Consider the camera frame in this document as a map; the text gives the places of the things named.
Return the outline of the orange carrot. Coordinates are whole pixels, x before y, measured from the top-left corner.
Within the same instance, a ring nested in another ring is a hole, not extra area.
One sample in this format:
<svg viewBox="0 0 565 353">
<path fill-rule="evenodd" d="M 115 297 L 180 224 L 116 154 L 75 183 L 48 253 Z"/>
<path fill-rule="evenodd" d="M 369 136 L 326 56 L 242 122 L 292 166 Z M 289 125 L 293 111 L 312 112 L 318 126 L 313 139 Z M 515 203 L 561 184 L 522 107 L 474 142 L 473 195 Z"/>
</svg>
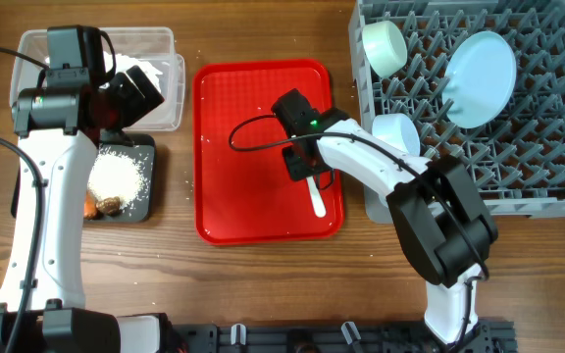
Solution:
<svg viewBox="0 0 565 353">
<path fill-rule="evenodd" d="M 85 220 L 93 220 L 98 215 L 98 209 L 96 207 L 96 200 L 90 192 L 86 192 L 84 208 L 83 208 L 83 218 Z"/>
</svg>

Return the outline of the white rice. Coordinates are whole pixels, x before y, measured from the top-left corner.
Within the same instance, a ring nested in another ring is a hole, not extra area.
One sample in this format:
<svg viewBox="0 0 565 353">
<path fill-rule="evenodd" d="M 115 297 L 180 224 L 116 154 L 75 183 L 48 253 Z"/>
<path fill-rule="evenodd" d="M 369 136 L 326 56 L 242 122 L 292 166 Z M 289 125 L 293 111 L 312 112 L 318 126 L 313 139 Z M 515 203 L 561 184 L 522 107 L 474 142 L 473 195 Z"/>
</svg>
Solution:
<svg viewBox="0 0 565 353">
<path fill-rule="evenodd" d="M 141 201 L 148 193 L 150 177 L 144 174 L 145 165 L 121 152 L 101 152 L 93 165 L 87 190 L 96 201 L 118 196 L 121 210 Z"/>
</svg>

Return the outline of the blue bowl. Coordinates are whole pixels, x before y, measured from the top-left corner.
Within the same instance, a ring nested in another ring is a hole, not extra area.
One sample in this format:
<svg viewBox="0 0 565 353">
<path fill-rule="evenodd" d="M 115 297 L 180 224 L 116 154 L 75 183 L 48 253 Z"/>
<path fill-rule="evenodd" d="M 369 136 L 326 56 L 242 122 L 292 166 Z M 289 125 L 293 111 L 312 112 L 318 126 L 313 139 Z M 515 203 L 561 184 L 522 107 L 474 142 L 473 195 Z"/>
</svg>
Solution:
<svg viewBox="0 0 565 353">
<path fill-rule="evenodd" d="M 408 154 L 419 156 L 421 153 L 419 133 L 412 120 L 405 114 L 394 113 L 375 116 L 371 134 Z"/>
</svg>

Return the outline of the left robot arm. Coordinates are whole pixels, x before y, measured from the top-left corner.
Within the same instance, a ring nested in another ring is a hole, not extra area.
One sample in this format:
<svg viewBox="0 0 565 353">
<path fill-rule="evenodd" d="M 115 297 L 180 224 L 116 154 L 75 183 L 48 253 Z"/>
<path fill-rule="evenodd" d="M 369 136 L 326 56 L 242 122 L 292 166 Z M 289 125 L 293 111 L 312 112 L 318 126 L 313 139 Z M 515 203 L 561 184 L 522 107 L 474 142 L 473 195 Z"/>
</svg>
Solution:
<svg viewBox="0 0 565 353">
<path fill-rule="evenodd" d="M 99 143 L 126 144 L 125 128 L 163 102 L 139 68 L 117 69 L 96 27 L 47 31 L 50 61 L 12 108 L 19 157 L 17 214 L 0 288 L 0 352 L 184 352 L 163 313 L 115 317 L 85 306 L 83 207 Z"/>
</svg>

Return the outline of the white plastic spoon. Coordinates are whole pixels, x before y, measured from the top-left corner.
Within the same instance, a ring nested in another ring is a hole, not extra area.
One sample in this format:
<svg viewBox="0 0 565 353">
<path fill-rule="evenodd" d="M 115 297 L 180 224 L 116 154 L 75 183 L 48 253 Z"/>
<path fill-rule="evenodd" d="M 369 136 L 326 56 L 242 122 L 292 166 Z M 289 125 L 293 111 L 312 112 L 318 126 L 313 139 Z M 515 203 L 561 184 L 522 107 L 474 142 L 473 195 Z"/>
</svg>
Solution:
<svg viewBox="0 0 565 353">
<path fill-rule="evenodd" d="M 322 199 L 320 190 L 318 189 L 315 180 L 311 176 L 306 178 L 306 183 L 308 186 L 309 196 L 314 214 L 318 218 L 323 218 L 326 215 L 327 210 L 325 203 Z"/>
</svg>

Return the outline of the light blue plate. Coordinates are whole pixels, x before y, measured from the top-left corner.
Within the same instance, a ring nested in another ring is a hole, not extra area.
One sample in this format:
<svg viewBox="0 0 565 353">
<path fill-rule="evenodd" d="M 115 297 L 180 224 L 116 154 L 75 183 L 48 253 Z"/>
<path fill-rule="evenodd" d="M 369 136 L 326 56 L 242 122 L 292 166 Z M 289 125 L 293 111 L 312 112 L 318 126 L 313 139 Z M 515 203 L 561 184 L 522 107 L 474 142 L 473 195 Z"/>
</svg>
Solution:
<svg viewBox="0 0 565 353">
<path fill-rule="evenodd" d="M 453 53 L 444 77 L 441 100 L 446 116 L 461 128 L 483 126 L 495 119 L 512 96 L 517 62 L 508 42 L 493 31 L 466 39 Z"/>
</svg>

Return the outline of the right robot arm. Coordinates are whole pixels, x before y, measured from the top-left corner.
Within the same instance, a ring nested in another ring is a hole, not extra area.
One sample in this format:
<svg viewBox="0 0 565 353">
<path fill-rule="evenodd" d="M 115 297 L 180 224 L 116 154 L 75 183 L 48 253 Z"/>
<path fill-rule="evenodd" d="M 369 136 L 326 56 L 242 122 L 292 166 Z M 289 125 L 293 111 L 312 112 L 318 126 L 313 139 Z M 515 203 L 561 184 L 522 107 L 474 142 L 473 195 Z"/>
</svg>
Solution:
<svg viewBox="0 0 565 353">
<path fill-rule="evenodd" d="M 319 112 L 296 89 L 272 111 L 290 143 L 282 154 L 292 179 L 339 170 L 384 198 L 402 252 L 427 284 L 427 328 L 448 350 L 464 348 L 498 230 L 463 164 L 403 152 L 337 108 Z"/>
</svg>

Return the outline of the green bowl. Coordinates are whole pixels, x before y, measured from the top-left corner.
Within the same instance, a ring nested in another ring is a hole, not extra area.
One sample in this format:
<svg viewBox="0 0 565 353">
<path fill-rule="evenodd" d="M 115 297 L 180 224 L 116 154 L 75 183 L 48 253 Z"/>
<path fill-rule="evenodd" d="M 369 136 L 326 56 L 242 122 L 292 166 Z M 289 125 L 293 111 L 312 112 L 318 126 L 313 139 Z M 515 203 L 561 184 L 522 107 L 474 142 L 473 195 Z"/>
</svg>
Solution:
<svg viewBox="0 0 565 353">
<path fill-rule="evenodd" d="M 402 69 L 408 60 L 404 36 L 391 21 L 365 25 L 362 44 L 371 68 L 378 76 L 389 77 Z"/>
</svg>

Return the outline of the brown mushroom piece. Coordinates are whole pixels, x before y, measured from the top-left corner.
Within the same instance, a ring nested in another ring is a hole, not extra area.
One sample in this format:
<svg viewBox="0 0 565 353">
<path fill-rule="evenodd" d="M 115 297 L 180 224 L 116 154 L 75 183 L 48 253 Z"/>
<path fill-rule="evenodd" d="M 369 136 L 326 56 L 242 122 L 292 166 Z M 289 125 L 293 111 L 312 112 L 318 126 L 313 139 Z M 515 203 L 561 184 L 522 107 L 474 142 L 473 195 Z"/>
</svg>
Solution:
<svg viewBox="0 0 565 353">
<path fill-rule="evenodd" d="M 113 216 L 121 212 L 122 201 L 118 196 L 109 197 L 97 201 L 95 207 L 99 213 L 105 216 Z"/>
</svg>

